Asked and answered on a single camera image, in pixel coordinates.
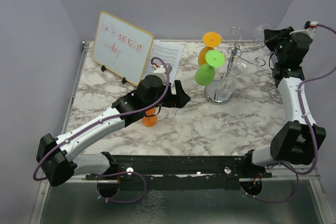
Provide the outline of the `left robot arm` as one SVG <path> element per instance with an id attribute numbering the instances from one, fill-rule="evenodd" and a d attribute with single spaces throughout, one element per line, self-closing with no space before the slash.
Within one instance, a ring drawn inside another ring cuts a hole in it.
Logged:
<path id="1" fill-rule="evenodd" d="M 146 111 L 158 106 L 181 109 L 191 98 L 183 90 L 180 80 L 174 81 L 173 94 L 170 84 L 155 75 L 148 75 L 137 88 L 118 98 L 111 107 L 81 127 L 52 137 L 44 135 L 36 156 L 37 168 L 42 169 L 45 179 L 53 187 L 65 183 L 74 175 L 98 174 L 104 179 L 115 175 L 116 166 L 105 154 L 81 156 L 86 148 L 105 136 L 141 120 Z"/>

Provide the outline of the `orange plastic wine glass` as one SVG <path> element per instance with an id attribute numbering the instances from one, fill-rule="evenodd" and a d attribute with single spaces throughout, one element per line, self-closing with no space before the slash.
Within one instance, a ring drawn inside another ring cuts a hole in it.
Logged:
<path id="1" fill-rule="evenodd" d="M 146 127 L 153 127 L 157 123 L 156 108 L 149 109 L 145 112 L 142 124 Z"/>

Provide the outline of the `green plastic wine glass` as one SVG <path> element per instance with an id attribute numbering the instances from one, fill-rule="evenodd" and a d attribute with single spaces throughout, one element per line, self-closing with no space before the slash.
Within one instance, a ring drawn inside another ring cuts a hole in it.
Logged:
<path id="1" fill-rule="evenodd" d="M 199 56 L 201 63 L 194 75 L 194 80 L 198 85 L 207 86 L 214 80 L 216 68 L 224 64 L 225 58 L 222 52 L 214 49 L 204 51 Z"/>

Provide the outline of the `yellow plastic wine glass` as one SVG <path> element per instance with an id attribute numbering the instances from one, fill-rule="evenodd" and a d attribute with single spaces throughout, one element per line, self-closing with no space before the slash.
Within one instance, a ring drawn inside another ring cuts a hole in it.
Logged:
<path id="1" fill-rule="evenodd" d="M 214 50 L 221 43 L 221 36 L 214 32 L 210 31 L 203 35 L 202 42 L 205 45 L 203 49 L 199 52 L 198 55 L 198 65 L 201 66 L 206 63 L 205 55 L 209 50 Z"/>

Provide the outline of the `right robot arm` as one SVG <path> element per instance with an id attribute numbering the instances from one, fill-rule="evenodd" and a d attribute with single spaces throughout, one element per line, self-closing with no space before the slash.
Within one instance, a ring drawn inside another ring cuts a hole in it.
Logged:
<path id="1" fill-rule="evenodd" d="M 254 177 L 260 169 L 280 163 L 310 165 L 306 174 L 317 165 L 318 149 L 326 137 L 326 130 L 317 126 L 310 112 L 304 89 L 308 80 L 301 63 L 318 26 L 317 22 L 306 22 L 301 30 L 292 27 L 264 30 L 265 46 L 277 58 L 272 77 L 282 98 L 286 123 L 268 147 L 245 154 L 241 171 L 246 177 Z"/>

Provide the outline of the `clear wine glass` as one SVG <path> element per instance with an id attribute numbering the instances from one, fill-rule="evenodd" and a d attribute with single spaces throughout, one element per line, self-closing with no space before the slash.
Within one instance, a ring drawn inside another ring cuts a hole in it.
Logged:
<path id="1" fill-rule="evenodd" d="M 216 95 L 223 100 L 228 100 L 236 89 L 236 77 L 244 76 L 247 72 L 247 66 L 244 63 L 229 63 L 227 71 L 223 74 L 215 89 Z"/>

